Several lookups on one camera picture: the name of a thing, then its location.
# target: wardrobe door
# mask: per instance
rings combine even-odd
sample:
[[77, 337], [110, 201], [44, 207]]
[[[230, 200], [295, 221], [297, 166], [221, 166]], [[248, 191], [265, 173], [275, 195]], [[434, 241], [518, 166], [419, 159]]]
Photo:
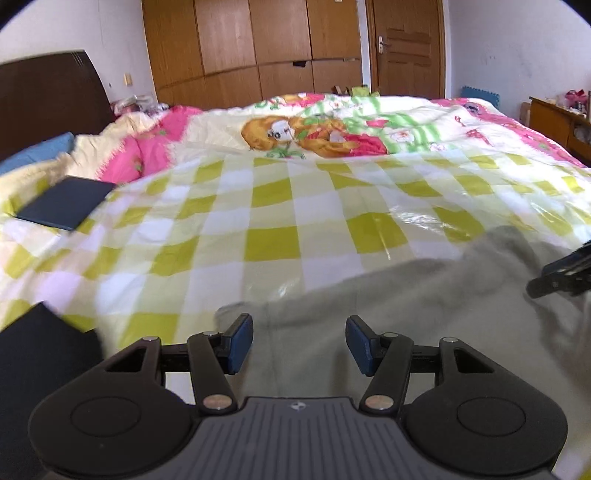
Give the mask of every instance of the wardrobe door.
[[306, 0], [250, 0], [256, 62], [310, 60]]
[[256, 64], [248, 0], [195, 0], [195, 14], [206, 74]]
[[315, 60], [314, 91], [330, 93], [338, 85], [345, 92], [345, 87], [357, 87], [362, 84], [361, 62], [359, 60]]
[[355, 0], [307, 0], [312, 58], [360, 58], [361, 40]]
[[203, 75], [193, 0], [143, 0], [156, 88]]
[[259, 67], [263, 98], [272, 98], [286, 93], [313, 92], [312, 62], [305, 67], [294, 67], [292, 62], [275, 63]]
[[205, 77], [209, 108], [247, 106], [262, 100], [256, 67]]

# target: blue pillow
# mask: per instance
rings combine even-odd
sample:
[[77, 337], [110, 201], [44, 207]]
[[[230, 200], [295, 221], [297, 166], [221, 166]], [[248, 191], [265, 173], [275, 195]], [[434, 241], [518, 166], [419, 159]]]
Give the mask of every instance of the blue pillow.
[[74, 135], [66, 133], [59, 137], [46, 140], [32, 147], [15, 153], [12, 157], [0, 162], [0, 175], [9, 171], [47, 160], [55, 159], [60, 153], [70, 153], [74, 148]]

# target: pink bedding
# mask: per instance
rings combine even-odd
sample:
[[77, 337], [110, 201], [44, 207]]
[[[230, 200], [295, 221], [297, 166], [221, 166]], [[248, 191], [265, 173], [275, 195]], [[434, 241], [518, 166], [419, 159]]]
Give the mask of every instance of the pink bedding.
[[174, 106], [151, 130], [127, 136], [122, 148], [100, 172], [99, 180], [129, 183], [169, 168], [168, 146], [180, 141], [189, 119], [201, 113], [199, 108]]

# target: black robotic device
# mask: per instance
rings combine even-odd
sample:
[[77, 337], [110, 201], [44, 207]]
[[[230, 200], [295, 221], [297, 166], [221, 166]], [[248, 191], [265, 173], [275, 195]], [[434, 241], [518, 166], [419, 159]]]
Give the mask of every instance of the black robotic device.
[[[346, 341], [373, 377], [350, 398], [247, 398], [225, 378], [253, 338], [224, 333], [162, 346], [147, 337], [42, 401], [29, 423], [44, 466], [74, 479], [551, 479], [567, 435], [560, 407], [456, 338], [417, 346], [350, 317]], [[191, 374], [195, 406], [166, 390]], [[436, 386], [404, 405], [413, 372]]]

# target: black book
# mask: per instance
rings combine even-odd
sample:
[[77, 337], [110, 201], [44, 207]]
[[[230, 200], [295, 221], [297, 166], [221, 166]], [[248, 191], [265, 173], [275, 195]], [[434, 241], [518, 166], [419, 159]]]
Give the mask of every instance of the black book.
[[117, 185], [66, 177], [25, 205], [17, 218], [40, 225], [76, 230]]

